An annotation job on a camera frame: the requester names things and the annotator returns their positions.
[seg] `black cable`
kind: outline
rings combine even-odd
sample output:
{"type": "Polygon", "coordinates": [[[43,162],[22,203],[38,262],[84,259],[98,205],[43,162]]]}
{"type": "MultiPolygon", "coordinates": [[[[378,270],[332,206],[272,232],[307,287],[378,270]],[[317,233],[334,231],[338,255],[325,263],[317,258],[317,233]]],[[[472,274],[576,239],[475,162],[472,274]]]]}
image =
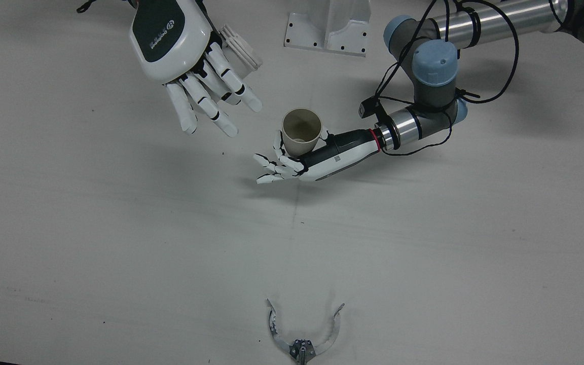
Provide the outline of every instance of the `black cable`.
{"type": "Polygon", "coordinates": [[[551,12],[554,14],[554,18],[560,24],[563,25],[563,21],[558,17],[558,13],[556,13],[556,9],[554,8],[554,0],[549,0],[549,7],[551,8],[551,12]]]}
{"type": "Polygon", "coordinates": [[[463,3],[477,3],[477,4],[485,5],[491,9],[493,9],[495,12],[497,12],[497,14],[499,14],[505,20],[506,24],[510,28],[510,32],[513,34],[513,41],[515,42],[515,57],[513,58],[513,66],[510,69],[510,74],[508,76],[508,79],[506,80],[506,83],[501,88],[500,92],[498,92],[493,97],[489,97],[488,99],[483,99],[483,100],[470,99],[469,97],[466,97],[465,95],[460,96],[461,99],[463,99],[467,102],[471,102],[472,104],[484,104],[485,102],[495,101],[500,96],[502,96],[503,93],[506,92],[506,90],[508,89],[510,82],[513,81],[513,76],[515,76],[515,71],[517,70],[517,62],[519,61],[519,57],[520,57],[520,41],[519,41],[519,38],[517,36],[517,30],[515,29],[515,26],[513,25],[512,21],[510,21],[510,18],[508,18],[506,13],[502,9],[497,7],[495,4],[489,3],[486,0],[463,0],[463,1],[461,1],[461,4],[463,4],[463,3]]]}
{"type": "MultiPolygon", "coordinates": [[[[449,34],[449,32],[450,32],[450,4],[449,4],[448,0],[443,0],[443,1],[445,2],[445,11],[446,11],[445,39],[447,42],[447,39],[449,39],[449,36],[450,36],[450,34],[449,34]]],[[[382,95],[382,92],[384,91],[384,89],[387,88],[387,85],[389,85],[389,82],[391,82],[391,79],[393,79],[393,77],[396,75],[396,72],[398,72],[398,69],[400,69],[401,65],[403,64],[404,59],[408,55],[408,53],[409,53],[410,49],[412,48],[412,45],[415,43],[415,41],[417,41],[419,39],[429,39],[429,37],[418,37],[418,33],[420,32],[420,29],[422,28],[423,24],[427,20],[427,16],[429,15],[429,12],[434,7],[436,2],[438,2],[438,0],[432,0],[432,2],[429,3],[429,6],[425,10],[424,14],[422,14],[422,17],[420,18],[420,21],[418,22],[418,25],[416,27],[416,30],[414,31],[414,34],[412,35],[411,40],[407,44],[405,44],[403,49],[399,52],[398,62],[394,63],[395,67],[394,67],[393,71],[391,72],[391,74],[389,75],[389,78],[385,81],[385,79],[383,77],[382,81],[380,82],[380,85],[378,85],[378,88],[376,89],[376,92],[375,92],[375,97],[379,98],[380,95],[382,95]]]]}
{"type": "Polygon", "coordinates": [[[449,122],[448,135],[445,137],[445,139],[443,139],[443,141],[440,141],[439,143],[432,143],[432,144],[424,145],[421,148],[419,148],[415,151],[412,151],[412,152],[408,152],[408,153],[388,153],[384,148],[382,148],[380,150],[382,151],[382,153],[384,153],[385,155],[388,155],[388,156],[410,156],[410,155],[413,155],[414,153],[421,152],[425,148],[436,147],[438,145],[442,145],[442,144],[446,143],[448,141],[448,139],[450,139],[450,136],[452,136],[452,118],[450,118],[450,116],[446,112],[441,112],[441,113],[443,113],[443,115],[445,115],[448,118],[448,122],[449,122]]]}

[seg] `white table surface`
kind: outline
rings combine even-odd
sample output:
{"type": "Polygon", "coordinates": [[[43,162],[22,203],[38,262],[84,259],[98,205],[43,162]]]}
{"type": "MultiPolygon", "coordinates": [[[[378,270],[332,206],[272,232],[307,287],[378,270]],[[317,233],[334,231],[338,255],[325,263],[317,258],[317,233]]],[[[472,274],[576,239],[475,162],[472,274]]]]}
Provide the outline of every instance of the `white table surface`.
{"type": "MultiPolygon", "coordinates": [[[[522,36],[508,92],[441,147],[256,185],[286,111],[373,126],[357,107],[394,61],[383,28],[428,2],[372,0],[366,58],[284,48],[283,0],[206,3],[265,61],[263,110],[224,107],[236,138],[181,132],[126,3],[0,1],[0,361],[292,363],[271,298],[283,337],[315,342],[346,303],[315,365],[584,363],[582,43],[522,36]]],[[[460,86],[491,95],[512,54],[464,51],[460,86]]]]}

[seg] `metal gripper claw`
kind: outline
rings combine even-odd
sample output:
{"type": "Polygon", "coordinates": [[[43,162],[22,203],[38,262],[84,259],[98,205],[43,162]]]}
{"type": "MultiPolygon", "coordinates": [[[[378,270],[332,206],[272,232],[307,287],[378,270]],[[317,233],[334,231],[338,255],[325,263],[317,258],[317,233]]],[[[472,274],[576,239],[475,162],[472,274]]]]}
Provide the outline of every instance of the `metal gripper claw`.
{"type": "Polygon", "coordinates": [[[306,365],[308,361],[315,358],[315,356],[325,352],[329,349],[337,339],[339,334],[339,311],[344,308],[344,303],[341,303],[339,308],[333,314],[333,325],[331,334],[328,336],[326,341],[322,344],[315,346],[310,340],[297,339],[292,344],[288,344],[281,336],[278,334],[278,329],[276,328],[276,310],[274,310],[274,305],[272,302],[267,300],[267,304],[271,307],[269,311],[269,332],[274,338],[276,345],[280,347],[283,351],[292,356],[293,359],[298,363],[298,365],[306,365]]]}

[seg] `robotic finger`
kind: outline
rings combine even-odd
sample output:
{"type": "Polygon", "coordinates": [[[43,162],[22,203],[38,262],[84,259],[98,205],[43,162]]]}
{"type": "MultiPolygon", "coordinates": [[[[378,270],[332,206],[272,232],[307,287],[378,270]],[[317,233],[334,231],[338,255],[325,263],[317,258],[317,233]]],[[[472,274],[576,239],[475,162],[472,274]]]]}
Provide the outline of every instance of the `robotic finger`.
{"type": "Polygon", "coordinates": [[[229,116],[217,107],[217,104],[211,95],[206,91],[204,86],[195,77],[192,72],[186,74],[180,79],[180,83],[184,86],[188,94],[190,94],[193,101],[202,108],[204,113],[211,118],[211,120],[229,137],[234,137],[238,134],[236,125],[229,120],[229,116]]]}
{"type": "Polygon", "coordinates": [[[193,74],[201,81],[211,92],[218,95],[218,98],[231,105],[237,105],[240,98],[235,93],[229,91],[227,85],[211,68],[207,60],[203,60],[201,69],[193,70],[193,74]]]}
{"type": "Polygon", "coordinates": [[[195,129],[197,129],[197,115],[195,115],[193,107],[188,102],[189,98],[186,95],[186,91],[177,82],[167,83],[165,87],[171,98],[174,110],[179,117],[181,129],[186,134],[193,134],[195,129]]]}
{"type": "Polygon", "coordinates": [[[206,60],[213,66],[220,79],[229,86],[229,90],[236,93],[240,99],[245,101],[251,110],[255,112],[260,111],[263,108],[262,102],[250,87],[243,82],[243,79],[231,69],[231,64],[222,52],[220,45],[213,42],[209,48],[211,51],[206,53],[206,60]]]}

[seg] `silver metal tube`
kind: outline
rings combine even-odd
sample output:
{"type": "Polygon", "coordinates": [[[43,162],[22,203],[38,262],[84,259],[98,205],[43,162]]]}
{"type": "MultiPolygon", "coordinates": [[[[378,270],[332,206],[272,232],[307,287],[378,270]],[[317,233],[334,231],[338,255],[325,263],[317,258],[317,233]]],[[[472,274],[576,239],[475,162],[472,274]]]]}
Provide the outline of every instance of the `silver metal tube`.
{"type": "MultiPolygon", "coordinates": [[[[554,10],[559,19],[565,19],[567,0],[552,0],[554,10]]],[[[477,44],[506,39],[513,36],[504,18],[492,8],[478,3],[464,3],[464,6],[475,9],[480,19],[480,38],[477,44]]],[[[496,4],[506,13],[515,26],[518,34],[529,32],[554,32],[559,28],[558,20],[554,16],[549,0],[512,0],[496,4]]],[[[438,24],[441,38],[445,38],[445,24],[447,16],[434,18],[438,24]]],[[[470,45],[473,37],[473,25],[470,15],[466,12],[450,14],[450,30],[448,40],[457,49],[470,45]]]]}

